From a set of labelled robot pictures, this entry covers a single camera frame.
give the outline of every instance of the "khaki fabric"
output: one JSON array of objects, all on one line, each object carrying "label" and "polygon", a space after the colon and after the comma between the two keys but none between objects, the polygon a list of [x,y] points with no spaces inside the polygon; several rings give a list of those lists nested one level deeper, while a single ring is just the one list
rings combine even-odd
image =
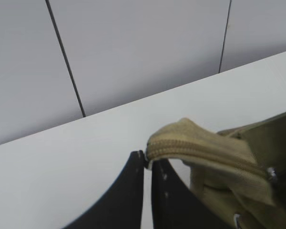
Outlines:
[{"label": "khaki fabric", "polygon": [[153,134],[149,160],[191,167],[191,191],[222,220],[242,229],[286,229],[286,113],[209,132],[189,119]]}]

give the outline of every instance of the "metal ring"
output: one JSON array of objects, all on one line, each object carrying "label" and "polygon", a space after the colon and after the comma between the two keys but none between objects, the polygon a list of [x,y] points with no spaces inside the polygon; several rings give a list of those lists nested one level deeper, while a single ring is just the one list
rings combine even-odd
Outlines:
[{"label": "metal ring", "polygon": [[239,222],[238,222],[239,217],[240,217],[240,214],[237,214],[237,213],[235,213],[234,216],[233,216],[233,220],[234,220],[234,224],[235,224],[235,228],[236,229],[242,229],[240,227]]}]

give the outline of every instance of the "zipper teeth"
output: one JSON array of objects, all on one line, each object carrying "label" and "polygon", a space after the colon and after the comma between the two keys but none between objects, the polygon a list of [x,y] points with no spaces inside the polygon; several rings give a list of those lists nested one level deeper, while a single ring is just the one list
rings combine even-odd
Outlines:
[{"label": "zipper teeth", "polygon": [[[160,149],[153,149],[153,147],[161,146],[163,144],[166,144],[166,145]],[[254,173],[255,175],[258,175],[262,178],[266,178],[266,173],[264,170],[254,166],[254,165],[252,165],[252,164],[250,164],[244,160],[237,159],[237,162],[235,162],[235,158],[232,158],[232,157],[229,158],[229,156],[227,156],[227,158],[224,158],[224,159],[214,158],[214,156],[212,156],[211,154],[207,154],[207,156],[205,156],[206,154],[204,152],[207,152],[207,150],[204,151],[201,149],[197,149],[195,147],[195,144],[193,144],[193,143],[180,141],[180,140],[170,140],[170,141],[162,140],[162,141],[158,141],[158,142],[148,143],[148,145],[147,145],[147,152],[148,152],[148,156],[150,158],[155,158],[158,156],[164,156],[164,155],[172,154],[172,152],[167,153],[167,150],[174,150],[176,153],[183,155],[183,156],[195,156],[195,157],[199,157],[201,159],[225,164],[225,165],[235,167],[235,168],[240,168],[240,169],[243,169],[246,171],[250,171],[251,173]]]}]

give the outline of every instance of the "white wall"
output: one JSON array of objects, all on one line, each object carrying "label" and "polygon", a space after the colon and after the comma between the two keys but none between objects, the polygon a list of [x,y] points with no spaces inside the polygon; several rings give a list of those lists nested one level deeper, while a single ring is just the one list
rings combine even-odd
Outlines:
[{"label": "white wall", "polygon": [[45,2],[0,0],[0,144],[81,117]]},{"label": "white wall", "polygon": [[286,0],[232,0],[222,71],[286,51]]},{"label": "white wall", "polygon": [[87,115],[218,73],[229,0],[51,0]]}]

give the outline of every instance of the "fabric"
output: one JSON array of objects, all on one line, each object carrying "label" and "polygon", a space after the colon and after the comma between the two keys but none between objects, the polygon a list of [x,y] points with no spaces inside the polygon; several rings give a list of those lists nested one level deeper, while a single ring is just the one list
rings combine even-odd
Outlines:
[{"label": "fabric", "polygon": [[229,225],[286,229],[286,113],[218,134],[185,118],[153,134],[146,153],[190,166],[192,193]]}]

